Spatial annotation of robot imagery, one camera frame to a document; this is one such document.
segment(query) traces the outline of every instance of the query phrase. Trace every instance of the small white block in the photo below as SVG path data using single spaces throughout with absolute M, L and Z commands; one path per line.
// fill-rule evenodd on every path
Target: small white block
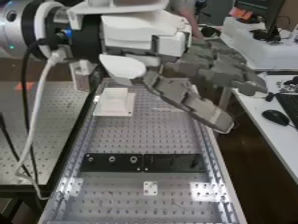
M 156 181 L 144 182 L 144 195 L 145 196 L 157 196 L 158 195 L 158 184 Z

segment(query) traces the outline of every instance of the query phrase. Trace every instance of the gray robotic hand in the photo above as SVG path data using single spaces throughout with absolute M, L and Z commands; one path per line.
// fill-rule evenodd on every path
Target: gray robotic hand
M 217 86 L 238 88 L 247 96 L 253 96 L 257 92 L 266 93 L 265 81 L 245 63 L 242 56 L 221 40 L 193 40 L 193 46 L 184 57 L 176 63 L 166 63 L 165 66 L 185 74 L 190 82 L 203 78 Z M 153 70 L 149 70 L 142 81 L 153 94 L 186 111 L 196 120 L 217 132 L 230 132 L 234 126 L 231 116 L 210 100 L 202 98 L 188 84 L 162 77 Z

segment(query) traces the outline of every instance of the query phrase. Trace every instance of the white desk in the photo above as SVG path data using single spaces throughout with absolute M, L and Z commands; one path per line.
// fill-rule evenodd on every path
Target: white desk
M 277 93 L 277 82 L 287 81 L 293 77 L 266 76 L 269 91 Z M 263 99 L 242 95 L 238 90 L 233 90 L 233 93 L 298 184 L 298 131 L 290 126 L 277 125 L 262 117 L 262 112 L 266 110 L 273 109 L 283 113 L 285 110 L 275 98 L 271 102 L 266 102 Z

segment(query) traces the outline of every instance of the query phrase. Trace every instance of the keyboard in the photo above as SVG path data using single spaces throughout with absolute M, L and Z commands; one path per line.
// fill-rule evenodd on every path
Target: keyboard
M 279 104 L 282 105 L 283 110 L 294 126 L 298 129 L 298 95 L 289 95 L 278 93 L 275 95 Z

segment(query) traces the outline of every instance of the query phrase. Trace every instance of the desk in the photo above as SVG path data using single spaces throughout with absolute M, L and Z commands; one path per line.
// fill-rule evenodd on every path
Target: desk
M 289 75 L 266 76 L 269 91 L 277 93 L 277 82 L 290 80 L 293 77 L 294 76 Z M 281 159 L 291 177 L 298 183 L 298 132 L 293 127 L 282 127 L 262 117 L 262 112 L 266 110 L 278 110 L 283 113 L 285 110 L 282 109 L 275 98 L 271 102 L 266 102 L 263 99 L 242 95 L 238 90 L 233 90 L 233 93 L 255 126 L 258 127 L 270 147 Z
M 118 85 L 106 80 L 98 94 L 104 87 L 114 86 Z M 93 117 L 93 109 L 89 110 L 40 224 L 153 223 L 156 220 L 246 224 L 213 131 L 188 113 L 173 111 L 144 86 L 130 87 L 129 92 L 136 93 L 133 117 Z M 145 167 L 129 173 L 84 172 L 82 159 L 94 153 L 114 156 L 198 153 L 207 172 L 150 173 Z M 157 183 L 154 196 L 144 194 L 148 180 Z M 199 192 L 193 191 L 193 184 Z
M 24 148 L 27 131 L 21 104 L 21 92 L 17 83 L 0 83 L 0 112 L 4 114 L 7 129 L 17 153 Z M 36 85 L 28 91 L 32 106 Z M 41 113 L 35 138 L 35 156 L 39 171 L 39 183 L 44 193 L 50 193 L 60 178 L 60 170 L 68 157 L 68 148 L 76 135 L 82 110 L 88 106 L 88 94 L 73 89 L 72 82 L 48 82 L 45 86 Z M 0 197 L 20 198 L 39 215 L 35 189 L 27 181 L 15 177 L 16 160 L 12 156 L 3 133 L 0 132 Z M 25 161 L 32 172 L 31 160 Z

